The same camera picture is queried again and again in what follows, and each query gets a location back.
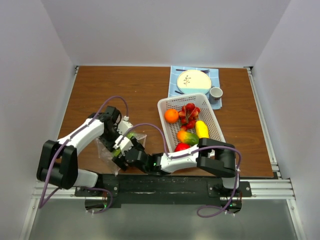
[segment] cream plate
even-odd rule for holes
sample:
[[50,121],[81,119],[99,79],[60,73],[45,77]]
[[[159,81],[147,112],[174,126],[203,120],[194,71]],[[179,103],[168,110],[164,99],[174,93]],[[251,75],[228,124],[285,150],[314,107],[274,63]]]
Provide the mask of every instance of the cream plate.
[[202,71],[187,70],[182,72],[176,80],[176,85],[184,94],[206,94],[211,89],[211,79]]

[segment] cup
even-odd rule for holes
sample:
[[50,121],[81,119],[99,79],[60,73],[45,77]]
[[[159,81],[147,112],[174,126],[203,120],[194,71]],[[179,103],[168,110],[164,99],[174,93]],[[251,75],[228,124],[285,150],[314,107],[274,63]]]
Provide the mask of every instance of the cup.
[[213,88],[211,88],[209,91],[210,104],[216,104],[220,100],[223,94],[224,92],[221,90],[220,87],[214,86]]

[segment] gray floor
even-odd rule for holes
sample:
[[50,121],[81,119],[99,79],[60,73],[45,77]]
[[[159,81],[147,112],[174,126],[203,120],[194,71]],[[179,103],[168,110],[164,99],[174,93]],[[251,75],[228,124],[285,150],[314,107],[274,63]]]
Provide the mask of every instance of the gray floor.
[[[37,211],[31,240],[295,240],[285,200],[243,200],[233,217],[196,215],[195,205],[127,204],[94,217],[82,199],[52,199]],[[203,210],[201,213],[213,213]]]

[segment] wall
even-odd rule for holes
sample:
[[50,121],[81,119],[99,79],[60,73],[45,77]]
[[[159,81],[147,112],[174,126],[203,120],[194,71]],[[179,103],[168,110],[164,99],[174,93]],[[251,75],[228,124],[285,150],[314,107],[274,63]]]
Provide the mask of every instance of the wall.
[[39,0],[0,1],[0,239],[18,239],[72,64]]
[[42,0],[78,65],[252,66],[290,0]]
[[318,0],[291,0],[253,68],[280,170],[292,179],[310,240],[320,236],[319,9]]

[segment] perforated basket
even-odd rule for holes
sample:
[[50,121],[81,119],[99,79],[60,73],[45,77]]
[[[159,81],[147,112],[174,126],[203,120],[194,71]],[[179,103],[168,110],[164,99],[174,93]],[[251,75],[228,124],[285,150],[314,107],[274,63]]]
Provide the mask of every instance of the perforated basket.
[[[219,123],[216,119],[214,111],[211,108],[207,96],[203,93],[184,94],[181,96],[164,98],[158,102],[158,111],[169,151],[173,152],[179,143],[177,133],[180,131],[181,123],[180,121],[176,123],[166,122],[164,118],[165,112],[168,109],[176,109],[177,111],[180,111],[182,106],[188,103],[193,103],[201,109],[201,112],[199,113],[199,119],[204,121],[208,126],[210,138],[225,142],[225,138],[222,134]],[[188,132],[195,134],[196,130],[189,129]]]

